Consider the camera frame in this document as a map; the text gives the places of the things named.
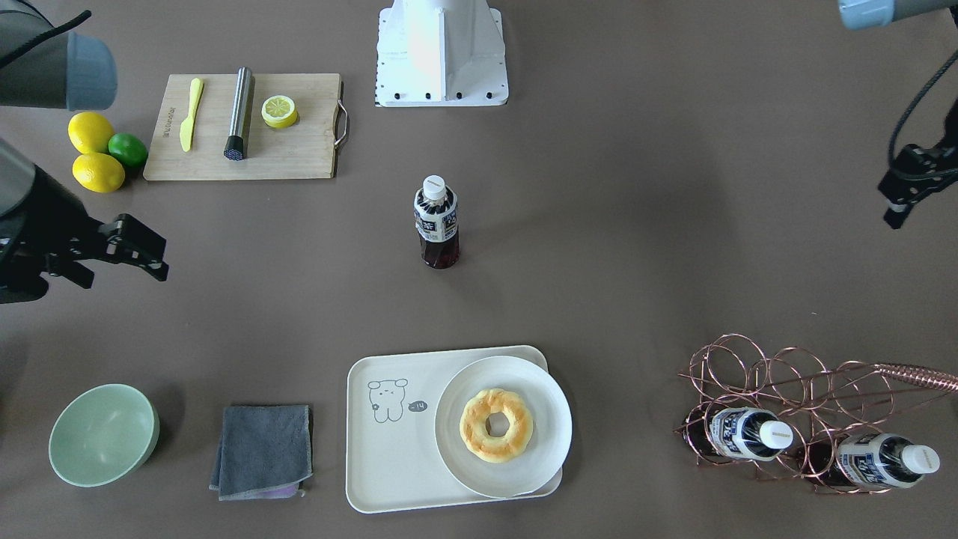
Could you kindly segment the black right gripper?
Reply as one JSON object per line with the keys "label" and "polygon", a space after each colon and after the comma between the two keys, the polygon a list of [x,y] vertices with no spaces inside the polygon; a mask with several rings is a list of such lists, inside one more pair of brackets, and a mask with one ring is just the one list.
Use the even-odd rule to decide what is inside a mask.
{"label": "black right gripper", "polygon": [[94,273],[81,262],[99,260],[140,267],[155,280],[165,281],[170,266],[163,260],[164,253],[165,238],[130,214],[117,215],[106,224],[85,217],[52,243],[45,255],[45,272],[90,289]]}

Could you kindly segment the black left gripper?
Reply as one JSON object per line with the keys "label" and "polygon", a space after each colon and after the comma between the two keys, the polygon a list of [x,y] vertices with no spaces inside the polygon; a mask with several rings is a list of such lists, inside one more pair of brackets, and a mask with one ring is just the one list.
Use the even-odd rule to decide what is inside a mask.
{"label": "black left gripper", "polygon": [[877,185],[888,205],[883,219],[899,229],[918,202],[957,180],[957,103],[944,119],[944,135],[933,147],[907,144]]}

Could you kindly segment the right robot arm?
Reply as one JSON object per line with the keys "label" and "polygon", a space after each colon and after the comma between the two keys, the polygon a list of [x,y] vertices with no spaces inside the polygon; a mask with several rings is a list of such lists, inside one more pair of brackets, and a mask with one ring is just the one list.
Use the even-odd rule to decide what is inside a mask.
{"label": "right robot arm", "polygon": [[[2,105],[102,112],[113,105],[115,58],[99,38],[78,32],[84,10],[55,23],[28,1],[2,3]],[[31,302],[48,293],[49,277],[82,289],[94,283],[86,262],[139,267],[157,281],[168,278],[165,239],[123,213],[101,222],[61,181],[17,149],[1,143],[1,299]]]}

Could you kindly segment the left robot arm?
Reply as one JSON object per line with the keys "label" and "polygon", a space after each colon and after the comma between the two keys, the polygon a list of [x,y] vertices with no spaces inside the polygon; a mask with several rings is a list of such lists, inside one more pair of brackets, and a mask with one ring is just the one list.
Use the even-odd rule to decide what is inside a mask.
{"label": "left robot arm", "polygon": [[[948,9],[957,23],[955,1],[838,1],[843,24],[852,30],[887,26],[893,22],[935,11]],[[914,207],[928,195],[944,191],[957,180],[957,103],[944,119],[944,133],[933,147],[906,144],[896,150],[897,137],[921,99],[955,64],[957,52],[931,76],[897,120],[887,150],[888,168],[877,190],[886,200],[888,209],[883,219],[890,228],[899,229]]]}

